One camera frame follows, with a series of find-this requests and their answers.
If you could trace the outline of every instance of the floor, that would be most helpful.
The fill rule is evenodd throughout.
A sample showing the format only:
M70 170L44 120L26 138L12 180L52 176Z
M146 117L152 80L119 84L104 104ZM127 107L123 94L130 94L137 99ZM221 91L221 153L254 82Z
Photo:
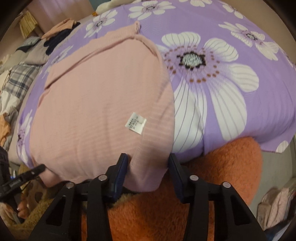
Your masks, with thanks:
M292 140L282 154L262 152L263 171L256 196L250 205L250 210L257 215L257 206L263 196L272 187L282 188L296 172L295 141Z

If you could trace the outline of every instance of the purple bedsheet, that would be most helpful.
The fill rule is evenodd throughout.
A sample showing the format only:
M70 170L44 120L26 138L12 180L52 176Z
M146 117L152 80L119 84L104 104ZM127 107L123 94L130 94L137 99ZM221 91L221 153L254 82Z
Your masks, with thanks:
M140 34L157 44L170 73L173 152L181 161L245 136L252 136L262 150L285 150L296 132L296 68L284 51L226 3L145 1L93 18L52 53L19 122L17 150L26 165L33 167L30 127L50 67L91 39L136 20Z

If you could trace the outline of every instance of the clothing tag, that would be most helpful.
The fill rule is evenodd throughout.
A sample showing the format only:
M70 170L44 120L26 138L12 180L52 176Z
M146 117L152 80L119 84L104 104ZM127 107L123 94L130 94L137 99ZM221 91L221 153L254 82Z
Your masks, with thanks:
M144 117L134 112L131 115L131 117L128 119L128 122L126 123L126 127L141 135L143 128L146 124L146 121L147 119L145 119Z

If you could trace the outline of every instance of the silver screw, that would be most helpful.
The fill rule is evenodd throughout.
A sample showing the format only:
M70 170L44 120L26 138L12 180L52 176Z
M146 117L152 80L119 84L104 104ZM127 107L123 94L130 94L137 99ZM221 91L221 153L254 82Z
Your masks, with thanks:
M100 175L99 176L99 180L100 181L105 181L107 179L107 176L106 175Z
M74 183L69 182L69 183L66 184L66 188L73 188L74 185L75 185Z
M196 175L191 175L191 176L190 176L190 179L191 179L192 181L197 181L197 180L198 180L198 176L196 176Z
M224 182L224 183L223 183L223 186L224 186L225 188L230 188L230 187L231 187L231 184L228 183L228 182Z

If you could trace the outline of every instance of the orange plush toy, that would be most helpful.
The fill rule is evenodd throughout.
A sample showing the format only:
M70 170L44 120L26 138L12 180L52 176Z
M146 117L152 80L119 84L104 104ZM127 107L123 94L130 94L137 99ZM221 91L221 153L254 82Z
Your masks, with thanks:
M235 140L186 164L192 174L207 182L230 182L250 204L260 182L261 150L250 137ZM181 204L167 173L160 187L149 193L125 197L108 211L114 241L181 241L189 206ZM86 217L82 217L82 240L86 240ZM214 208L210 204L208 240L214 240Z

